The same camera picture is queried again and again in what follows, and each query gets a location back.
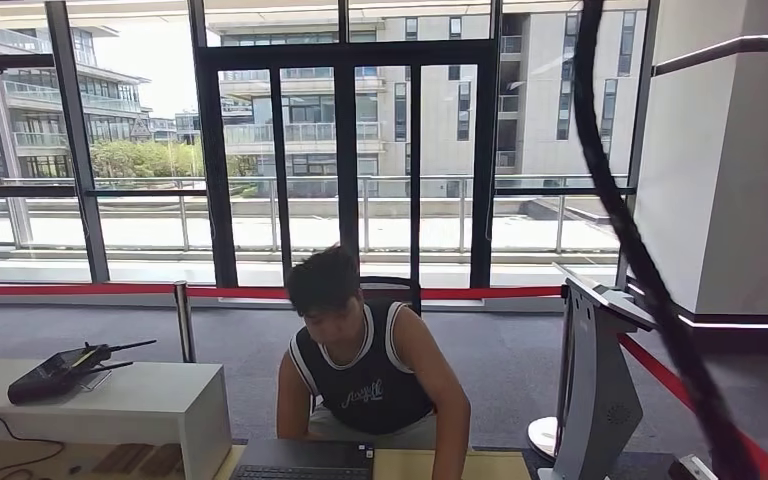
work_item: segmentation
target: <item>man's arm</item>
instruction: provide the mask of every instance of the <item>man's arm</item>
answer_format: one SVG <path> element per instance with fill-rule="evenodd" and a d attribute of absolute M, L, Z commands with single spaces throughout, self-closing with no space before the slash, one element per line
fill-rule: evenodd
<path fill-rule="evenodd" d="M 437 408 L 437 451 L 432 480 L 459 480 L 469 444 L 470 405 L 452 367 L 419 316 L 399 310 L 393 325 L 396 354 Z"/>
<path fill-rule="evenodd" d="M 310 420 L 310 392 L 299 375 L 290 352 L 284 353 L 278 369 L 278 438 L 310 439 L 307 431 Z"/>

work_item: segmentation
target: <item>young man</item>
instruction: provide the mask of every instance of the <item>young man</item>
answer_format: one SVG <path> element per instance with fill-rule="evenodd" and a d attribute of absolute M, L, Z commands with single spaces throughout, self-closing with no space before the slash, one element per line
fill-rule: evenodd
<path fill-rule="evenodd" d="M 364 301 L 356 260 L 341 247 L 295 266 L 287 290 L 305 327 L 278 372 L 278 438 L 433 448 L 433 480 L 460 479 L 469 401 L 419 316 Z"/>

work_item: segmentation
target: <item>red rope barrier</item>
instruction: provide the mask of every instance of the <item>red rope barrier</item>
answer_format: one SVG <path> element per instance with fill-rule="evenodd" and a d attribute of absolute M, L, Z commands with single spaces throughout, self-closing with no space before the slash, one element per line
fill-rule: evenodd
<path fill-rule="evenodd" d="M 73 285 L 0 285 L 0 295 L 156 295 L 171 294 L 171 284 L 103 283 Z M 282 287 L 214 288 L 188 286 L 190 297 L 286 299 Z M 557 297 L 561 287 L 424 288 L 423 300 L 484 300 L 487 298 Z"/>
<path fill-rule="evenodd" d="M 651 353 L 647 352 L 643 347 L 640 346 L 639 343 L 632 340 L 632 338 L 628 335 L 624 333 L 619 334 L 619 342 L 620 345 L 628 350 L 628 353 L 630 353 L 631 356 L 636 358 L 637 361 L 643 365 L 643 368 L 648 370 L 656 380 L 661 382 L 661 385 L 669 390 L 670 393 L 672 393 L 673 396 L 675 396 L 681 403 L 683 403 L 685 407 L 689 408 L 691 412 L 696 413 L 693 409 L 693 403 L 690 401 L 690 395 L 688 395 L 687 389 L 684 388 L 684 383 L 681 381 L 681 378 L 679 378 L 678 375 L 665 367 L 664 364 L 659 362 L 655 357 L 652 356 Z M 761 478 L 768 480 L 767 451 L 758 446 L 758 444 L 749 438 L 749 436 L 745 433 L 741 432 L 740 430 L 738 430 L 738 432 L 740 433 L 743 444 L 746 446 L 746 449 L 749 450 L 749 454 L 755 461 L 755 464 L 758 465 Z"/>

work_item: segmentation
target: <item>black tank top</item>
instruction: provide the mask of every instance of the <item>black tank top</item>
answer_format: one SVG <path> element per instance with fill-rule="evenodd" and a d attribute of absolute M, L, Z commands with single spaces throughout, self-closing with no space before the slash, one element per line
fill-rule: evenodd
<path fill-rule="evenodd" d="M 396 355 L 393 323 L 400 308 L 403 304 L 386 299 L 366 302 L 366 338 L 345 366 L 334 364 L 307 327 L 290 341 L 290 357 L 310 392 L 321 395 L 325 407 L 355 430 L 392 433 L 431 412 L 431 399 Z"/>

